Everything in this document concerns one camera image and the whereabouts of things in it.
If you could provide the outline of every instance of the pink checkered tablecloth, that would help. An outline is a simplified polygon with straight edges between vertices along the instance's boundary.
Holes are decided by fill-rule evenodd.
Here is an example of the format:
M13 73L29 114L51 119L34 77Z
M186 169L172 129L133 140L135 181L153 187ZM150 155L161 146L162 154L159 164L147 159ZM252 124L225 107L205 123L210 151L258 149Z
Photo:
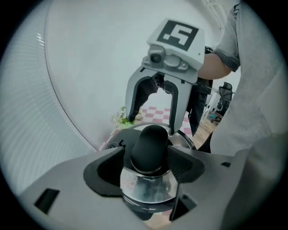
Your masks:
M140 109L141 118L135 121L135 124L142 124L146 122L157 122L157 123L165 123L169 124L169 116L170 109L169 108L159 108L159 107L151 107L151 106L143 106ZM118 126L114 129L110 137L106 142L103 142L99 148L99 151L103 150L106 147L106 144L111 140L111 138L117 134L121 128ZM183 123L181 125L180 130L185 133L190 139L192 139L191 127L188 119L188 112L185 113Z

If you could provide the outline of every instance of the plaid shirt cuff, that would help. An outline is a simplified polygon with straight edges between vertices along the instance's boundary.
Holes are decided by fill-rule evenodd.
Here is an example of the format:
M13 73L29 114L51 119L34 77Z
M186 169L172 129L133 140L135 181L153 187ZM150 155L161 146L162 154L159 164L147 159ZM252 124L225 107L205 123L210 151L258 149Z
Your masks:
M232 59L224 54L221 50L216 49L213 53L216 54L226 66L230 67L233 72L238 70L240 65L232 61Z

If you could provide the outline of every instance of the chair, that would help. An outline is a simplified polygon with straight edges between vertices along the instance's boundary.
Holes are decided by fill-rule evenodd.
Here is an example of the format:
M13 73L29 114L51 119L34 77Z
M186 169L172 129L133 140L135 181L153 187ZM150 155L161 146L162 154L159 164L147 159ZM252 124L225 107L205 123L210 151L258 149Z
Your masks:
M221 98L217 104L217 110L215 112L216 118L211 120L212 123L214 121L220 122L224 114L226 113L230 101L232 100L232 94L234 93L232 92L232 85L228 82L224 82L224 85L219 87L219 93L221 95Z

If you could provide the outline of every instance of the gray robot arm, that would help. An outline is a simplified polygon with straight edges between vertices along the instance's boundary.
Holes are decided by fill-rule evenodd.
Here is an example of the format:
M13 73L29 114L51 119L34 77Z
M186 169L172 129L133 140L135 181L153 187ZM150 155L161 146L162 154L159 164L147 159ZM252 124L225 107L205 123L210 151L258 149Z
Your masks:
M197 81L197 70L204 62L204 31L165 19L147 43L148 55L128 81L127 116L134 120L149 94L161 87L172 94L169 118L172 135L181 127L192 84Z

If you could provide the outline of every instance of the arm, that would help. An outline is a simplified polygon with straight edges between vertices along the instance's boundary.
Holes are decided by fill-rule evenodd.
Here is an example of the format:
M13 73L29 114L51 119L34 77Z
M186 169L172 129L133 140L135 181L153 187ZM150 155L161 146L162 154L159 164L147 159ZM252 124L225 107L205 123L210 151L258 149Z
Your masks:
M240 66L236 34L236 16L239 5L235 5L228 17L221 42L214 53L206 54L204 64L198 71L198 77L207 80L220 79Z

